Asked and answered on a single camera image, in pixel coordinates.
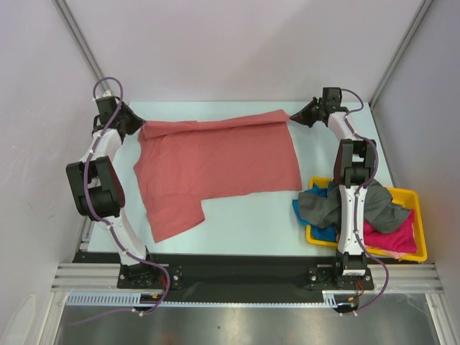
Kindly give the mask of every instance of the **white wall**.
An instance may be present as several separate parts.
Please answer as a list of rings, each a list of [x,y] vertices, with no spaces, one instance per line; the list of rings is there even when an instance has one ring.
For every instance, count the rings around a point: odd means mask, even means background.
[[[420,195],[429,261],[460,320],[460,2],[438,0],[375,109],[397,184]]]
[[[421,0],[68,3],[132,101],[304,101],[324,86],[368,101]]]
[[[0,47],[1,338],[29,294],[41,321],[57,264],[75,246],[81,218],[65,165],[86,150],[96,109],[93,79],[51,0],[3,0]]]

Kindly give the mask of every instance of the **yellow plastic tray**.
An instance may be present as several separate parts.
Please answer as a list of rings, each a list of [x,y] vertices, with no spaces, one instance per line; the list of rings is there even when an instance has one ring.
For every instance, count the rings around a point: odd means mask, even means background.
[[[328,184],[332,181],[330,178],[311,178],[308,184],[309,189],[313,188],[313,184],[317,185],[319,188],[327,188]],[[422,216],[420,213],[420,203],[418,201],[418,195],[413,190],[408,189],[400,189],[400,188],[388,188],[389,192],[393,196],[393,202],[399,203],[406,208],[414,210],[415,212],[415,220],[413,224],[414,228],[414,238],[415,243],[417,244],[417,252],[415,254],[408,254],[404,257],[401,257],[400,260],[410,260],[416,262],[423,262],[428,258],[428,253],[426,251],[426,243],[425,243],[425,234],[423,233],[423,225],[422,225]],[[333,247],[337,248],[337,243],[335,242],[328,242],[328,241],[320,241],[318,239],[313,238],[313,234],[311,231],[311,226],[307,225],[307,242],[311,244],[317,244],[318,246],[324,247]],[[376,255],[382,255],[387,257],[382,250],[377,248],[368,248],[367,249],[370,253]]]

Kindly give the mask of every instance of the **pink t-shirt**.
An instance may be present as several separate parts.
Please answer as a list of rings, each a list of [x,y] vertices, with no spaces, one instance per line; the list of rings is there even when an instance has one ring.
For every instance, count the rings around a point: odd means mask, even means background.
[[[202,200],[300,190],[288,119],[278,110],[223,121],[148,121],[134,171],[154,240],[204,221]]]

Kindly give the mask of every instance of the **table surface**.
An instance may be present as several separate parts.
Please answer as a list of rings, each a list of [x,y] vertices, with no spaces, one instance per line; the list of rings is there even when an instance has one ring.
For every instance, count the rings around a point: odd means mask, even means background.
[[[358,103],[345,103],[349,109]],[[133,111],[146,120],[211,121],[284,109],[294,114],[305,102],[133,102]],[[358,133],[375,139],[379,154],[376,179],[392,186],[390,172],[380,145],[371,111],[353,113],[351,122]],[[300,166],[303,189],[313,176],[332,177],[339,143],[322,123],[313,128],[292,121],[288,128]],[[295,217],[292,200],[297,191],[253,193],[202,201],[206,220],[170,239],[155,243],[142,203],[134,164],[140,156],[137,133],[127,137],[113,164],[126,195],[125,211],[134,231],[150,252],[174,254],[251,254],[332,256],[335,249],[309,244],[305,227]],[[88,246],[90,252],[115,252],[113,240],[98,224]]]

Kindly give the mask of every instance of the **clothing pile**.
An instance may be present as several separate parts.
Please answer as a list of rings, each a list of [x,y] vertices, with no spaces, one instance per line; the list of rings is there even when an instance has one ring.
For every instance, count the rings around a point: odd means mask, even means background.
[[[414,210],[392,202],[392,195],[376,180],[367,187],[364,200],[364,243],[384,250],[399,259],[417,252],[414,240]],[[299,193],[293,208],[300,223],[311,225],[315,239],[337,242],[341,227],[341,196],[339,186],[329,183],[327,188],[314,185]]]

